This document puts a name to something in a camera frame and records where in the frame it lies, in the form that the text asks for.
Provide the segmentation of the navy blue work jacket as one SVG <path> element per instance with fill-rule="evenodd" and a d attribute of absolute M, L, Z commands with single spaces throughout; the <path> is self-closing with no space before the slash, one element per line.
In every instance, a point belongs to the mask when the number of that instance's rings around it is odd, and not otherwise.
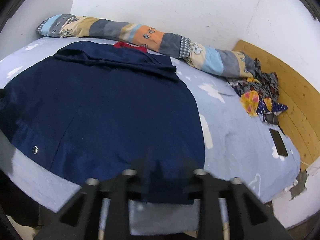
<path fill-rule="evenodd" d="M 196 101 L 168 56 L 74 42 L 4 88 L 1 130 L 37 164 L 76 184 L 140 173 L 144 200 L 190 204 L 203 168 Z"/>

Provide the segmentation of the light blue cloud bedsheet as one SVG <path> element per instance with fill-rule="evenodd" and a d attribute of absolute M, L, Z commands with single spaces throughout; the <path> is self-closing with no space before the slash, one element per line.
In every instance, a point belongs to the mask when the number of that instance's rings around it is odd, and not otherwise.
<path fill-rule="evenodd" d="M 74 42 L 113 45 L 93 38 L 41 38 L 1 61 L 1 88 L 18 74 Z M 238 177 L 263 201 L 289 186 L 298 174 L 299 153 L 276 125 L 250 117 L 239 97 L 222 78 L 191 68 L 170 57 L 176 75 L 192 93 L 200 115 L 205 159 L 202 169 L 217 178 Z M 278 131 L 288 156 L 279 158 L 269 129 Z M 1 170 L 32 200 L 58 211 L 81 184 L 43 168 L 17 149 L 1 130 Z M 198 203 L 131 202 L 131 230 L 136 235 L 178 233 L 197 228 Z"/>

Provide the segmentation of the black smartphone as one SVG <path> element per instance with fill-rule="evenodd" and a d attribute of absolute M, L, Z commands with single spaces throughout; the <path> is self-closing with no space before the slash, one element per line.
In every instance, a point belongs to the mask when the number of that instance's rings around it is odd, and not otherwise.
<path fill-rule="evenodd" d="M 284 158 L 288 156 L 285 144 L 282 140 L 282 137 L 280 135 L 280 133 L 274 129 L 269 129 L 269 132 L 271 134 L 271 137 L 273 139 L 275 148 L 276 148 L 276 152 L 279 156 L 279 158 Z"/>

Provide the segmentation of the wooden headboard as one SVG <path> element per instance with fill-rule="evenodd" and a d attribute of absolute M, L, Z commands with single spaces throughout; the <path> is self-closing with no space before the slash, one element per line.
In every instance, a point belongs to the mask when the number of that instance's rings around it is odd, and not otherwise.
<path fill-rule="evenodd" d="M 233 48 L 257 58 L 263 72 L 275 72 L 279 80 L 279 102 L 288 110 L 279 125 L 300 153 L 300 169 L 306 170 L 319 157 L 319 92 L 289 65 L 263 49 L 239 40 Z"/>

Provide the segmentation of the colourful patterned crumpled cloth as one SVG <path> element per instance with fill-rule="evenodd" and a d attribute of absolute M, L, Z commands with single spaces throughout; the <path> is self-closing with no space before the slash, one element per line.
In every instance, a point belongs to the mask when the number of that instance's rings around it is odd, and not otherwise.
<path fill-rule="evenodd" d="M 258 59 L 249 62 L 249 72 L 252 77 L 229 78 L 227 81 L 240 97 L 240 103 L 249 116 L 261 116 L 263 122 L 278 125 L 278 116 L 288 107 L 278 102 L 277 74 L 263 72 Z"/>

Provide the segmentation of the striped patchwork rolled quilt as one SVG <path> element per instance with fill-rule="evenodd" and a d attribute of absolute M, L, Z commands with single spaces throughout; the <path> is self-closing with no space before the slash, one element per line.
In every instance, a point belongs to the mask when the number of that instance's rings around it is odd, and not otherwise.
<path fill-rule="evenodd" d="M 257 60 L 241 51 L 206 47 L 185 36 L 164 33 L 142 24 L 58 14 L 44 20 L 36 32 L 54 38 L 94 37 L 127 42 L 183 60 L 198 70 L 223 77 L 256 77 L 260 69 Z"/>

